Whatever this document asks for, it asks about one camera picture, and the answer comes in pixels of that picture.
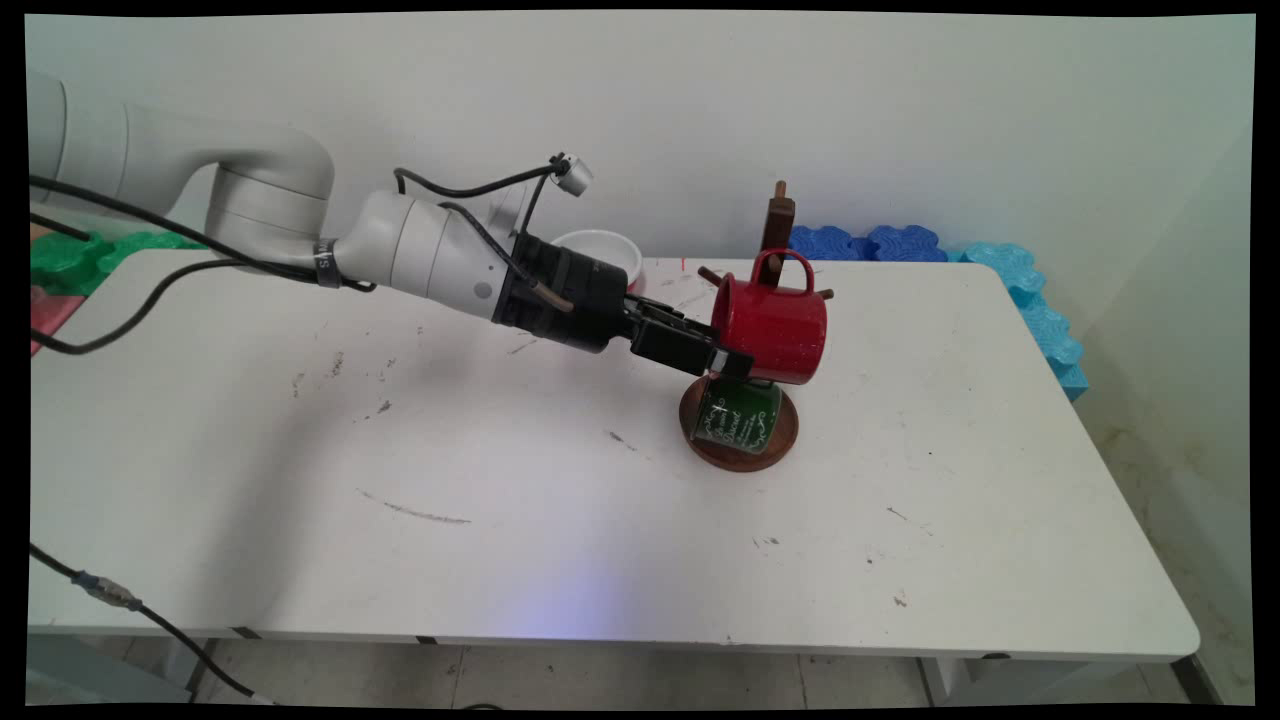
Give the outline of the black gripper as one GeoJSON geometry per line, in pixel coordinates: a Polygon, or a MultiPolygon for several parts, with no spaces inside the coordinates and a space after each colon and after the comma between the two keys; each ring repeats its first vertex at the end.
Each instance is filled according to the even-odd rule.
{"type": "Polygon", "coordinates": [[[602,352],[614,338],[630,338],[632,354],[691,375],[751,377],[753,355],[731,348],[716,328],[673,306],[628,296],[627,316],[623,269],[531,234],[517,236],[511,256],[572,310],[553,307],[526,281],[508,274],[495,305],[497,324],[590,354],[602,352]]]}

